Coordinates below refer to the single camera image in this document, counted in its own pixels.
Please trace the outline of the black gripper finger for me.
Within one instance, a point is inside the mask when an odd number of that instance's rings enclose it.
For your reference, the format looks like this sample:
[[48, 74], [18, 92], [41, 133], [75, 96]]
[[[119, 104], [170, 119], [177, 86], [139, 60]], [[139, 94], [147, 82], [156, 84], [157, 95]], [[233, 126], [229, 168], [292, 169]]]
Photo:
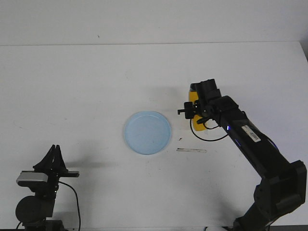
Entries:
[[43, 159], [33, 166], [34, 171], [49, 171], [54, 159], [55, 145], [53, 144]]
[[62, 157], [60, 145], [56, 145], [53, 151], [53, 162], [51, 168], [54, 172], [68, 172]]

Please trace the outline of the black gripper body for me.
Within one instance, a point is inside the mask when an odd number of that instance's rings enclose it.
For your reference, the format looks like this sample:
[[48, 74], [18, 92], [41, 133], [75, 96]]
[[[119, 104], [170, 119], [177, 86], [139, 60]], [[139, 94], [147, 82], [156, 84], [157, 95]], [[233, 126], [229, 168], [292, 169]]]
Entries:
[[48, 196], [56, 196], [60, 178], [78, 178], [79, 171], [51, 172], [48, 175]]
[[197, 110], [193, 103], [188, 101], [184, 103], [184, 108], [177, 110], [178, 115], [185, 114], [186, 119], [193, 119], [197, 111], [203, 118], [200, 120], [209, 120], [210, 117], [210, 101], [221, 97], [220, 90], [217, 88], [214, 79], [208, 79], [198, 83], [192, 83], [190, 89], [196, 90], [199, 100], [197, 100]]

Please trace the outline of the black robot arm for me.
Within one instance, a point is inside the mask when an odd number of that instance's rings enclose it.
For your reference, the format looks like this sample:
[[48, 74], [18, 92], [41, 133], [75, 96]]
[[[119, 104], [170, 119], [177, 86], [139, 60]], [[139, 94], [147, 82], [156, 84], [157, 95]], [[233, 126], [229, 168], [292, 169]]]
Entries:
[[15, 209], [19, 223], [26, 231], [65, 231], [62, 220], [48, 220], [53, 215], [59, 184], [72, 188], [60, 178], [77, 178], [78, 171], [69, 171], [64, 163], [61, 148], [53, 144], [32, 171], [21, 171], [16, 183], [27, 187], [34, 195], [20, 200]]
[[288, 162], [275, 143], [262, 133], [247, 117], [246, 113], [230, 97], [222, 96], [214, 79], [190, 85], [184, 103], [185, 118], [205, 125], [214, 120], [226, 131], [239, 150], [261, 177], [254, 191], [254, 203], [241, 217], [236, 218], [227, 231], [268, 231], [280, 217], [292, 213], [305, 203], [307, 168], [297, 160]]

